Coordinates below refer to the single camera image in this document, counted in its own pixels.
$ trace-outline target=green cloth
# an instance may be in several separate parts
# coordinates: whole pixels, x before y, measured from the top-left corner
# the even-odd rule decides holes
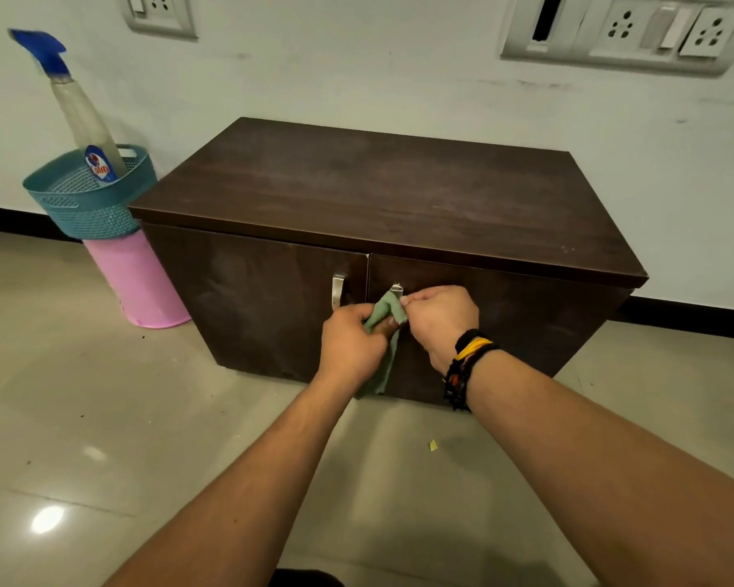
[[[405,314],[405,309],[402,308],[400,301],[391,291],[384,294],[375,303],[375,307],[372,309],[372,315],[365,321],[366,332],[372,333],[372,329],[389,315],[393,315],[394,321],[399,325],[403,325],[408,321],[408,315]],[[386,390],[386,382],[389,380],[391,364],[394,362],[394,353],[397,352],[397,339],[399,336],[399,329],[391,335],[389,348],[386,350],[386,354],[383,355],[378,370],[362,386],[362,389],[359,390],[356,397],[363,397],[367,394],[382,394]]]

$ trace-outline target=switch plate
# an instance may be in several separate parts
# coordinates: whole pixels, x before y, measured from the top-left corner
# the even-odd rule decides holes
[[[544,0],[514,0],[502,58],[708,76],[734,63],[734,0],[561,0],[548,37],[539,42],[532,37],[543,5]],[[688,51],[688,34],[711,8],[724,14],[728,28],[712,49]]]
[[[197,38],[188,0],[117,1],[131,30],[179,38]]]
[[[701,11],[681,56],[716,58],[734,34],[734,6],[708,6]]]

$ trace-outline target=cabinet door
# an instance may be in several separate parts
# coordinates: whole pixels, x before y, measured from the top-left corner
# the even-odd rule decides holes
[[[343,305],[365,300],[365,254],[161,225],[144,231],[215,361],[230,369],[310,381],[332,315],[332,277],[346,276]]]
[[[481,330],[509,354],[550,376],[563,368],[632,292],[373,254],[367,300],[380,299],[395,283],[405,294],[429,286],[464,286],[480,309]],[[400,335],[386,393],[445,403],[440,375],[407,329]]]

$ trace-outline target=wristband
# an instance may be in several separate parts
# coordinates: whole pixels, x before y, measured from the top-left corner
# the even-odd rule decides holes
[[[467,407],[467,384],[473,367],[482,356],[500,350],[500,346],[482,337],[477,329],[470,329],[460,337],[455,347],[458,354],[446,373],[443,398],[454,410],[470,412]]]

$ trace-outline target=pink dustbin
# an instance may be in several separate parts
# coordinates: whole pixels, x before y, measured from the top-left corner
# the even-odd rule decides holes
[[[102,241],[85,240],[84,246],[106,276],[129,322],[163,329],[190,321],[144,231]]]

